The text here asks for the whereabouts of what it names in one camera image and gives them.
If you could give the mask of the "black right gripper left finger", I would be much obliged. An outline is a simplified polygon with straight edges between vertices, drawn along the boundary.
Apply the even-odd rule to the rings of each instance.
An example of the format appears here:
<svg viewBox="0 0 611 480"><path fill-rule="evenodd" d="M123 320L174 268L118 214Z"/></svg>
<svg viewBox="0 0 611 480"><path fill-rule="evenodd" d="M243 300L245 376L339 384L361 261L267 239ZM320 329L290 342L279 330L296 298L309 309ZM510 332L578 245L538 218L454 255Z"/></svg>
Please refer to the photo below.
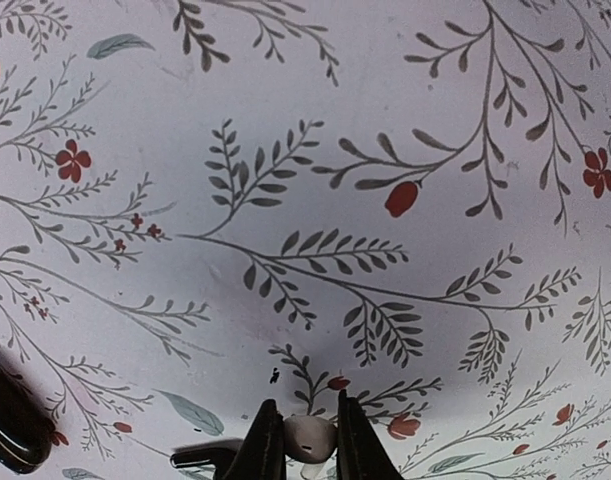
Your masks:
<svg viewBox="0 0 611 480"><path fill-rule="evenodd" d="M224 480L281 480L286 475L284 418L274 399L262 402Z"/></svg>

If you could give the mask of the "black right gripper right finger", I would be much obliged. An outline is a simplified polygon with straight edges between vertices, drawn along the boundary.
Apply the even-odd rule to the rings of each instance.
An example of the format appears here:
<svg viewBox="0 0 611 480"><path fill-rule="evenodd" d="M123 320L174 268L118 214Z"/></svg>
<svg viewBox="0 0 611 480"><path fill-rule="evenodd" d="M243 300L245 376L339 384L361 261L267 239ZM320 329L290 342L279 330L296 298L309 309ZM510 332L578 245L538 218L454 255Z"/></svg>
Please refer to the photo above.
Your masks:
<svg viewBox="0 0 611 480"><path fill-rule="evenodd" d="M337 478L402 480L356 397L338 395Z"/></svg>

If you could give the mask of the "black stem earbud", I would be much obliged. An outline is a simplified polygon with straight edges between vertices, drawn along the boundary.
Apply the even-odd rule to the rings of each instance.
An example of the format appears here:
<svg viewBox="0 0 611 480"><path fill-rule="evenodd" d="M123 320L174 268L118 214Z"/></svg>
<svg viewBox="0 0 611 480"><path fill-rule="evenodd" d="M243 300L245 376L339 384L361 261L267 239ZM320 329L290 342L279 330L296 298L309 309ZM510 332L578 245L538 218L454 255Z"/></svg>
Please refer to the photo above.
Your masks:
<svg viewBox="0 0 611 480"><path fill-rule="evenodd" d="M170 456L170 464L176 469L205 465L227 469L233 463L242 443L242 439L232 438L180 447Z"/></svg>

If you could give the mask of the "white earbud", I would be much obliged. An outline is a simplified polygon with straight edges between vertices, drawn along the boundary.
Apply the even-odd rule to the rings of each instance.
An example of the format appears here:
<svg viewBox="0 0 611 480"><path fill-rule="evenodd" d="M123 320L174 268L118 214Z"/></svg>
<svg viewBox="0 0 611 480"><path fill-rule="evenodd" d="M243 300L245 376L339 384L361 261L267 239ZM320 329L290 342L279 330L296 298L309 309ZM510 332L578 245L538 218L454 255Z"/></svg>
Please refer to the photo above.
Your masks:
<svg viewBox="0 0 611 480"><path fill-rule="evenodd" d="M284 451L302 465L301 479L316 479L337 448L337 427L329 420L293 415L284 420Z"/></svg>

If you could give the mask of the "black earbud case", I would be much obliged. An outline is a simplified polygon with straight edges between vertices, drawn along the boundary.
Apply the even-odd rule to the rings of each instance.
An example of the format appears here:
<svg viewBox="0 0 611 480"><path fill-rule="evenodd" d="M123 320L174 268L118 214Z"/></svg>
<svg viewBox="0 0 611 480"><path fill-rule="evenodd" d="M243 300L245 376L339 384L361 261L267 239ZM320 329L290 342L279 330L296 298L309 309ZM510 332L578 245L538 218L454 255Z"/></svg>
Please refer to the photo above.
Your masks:
<svg viewBox="0 0 611 480"><path fill-rule="evenodd" d="M0 464L18 475L49 458L54 424L0 341Z"/></svg>

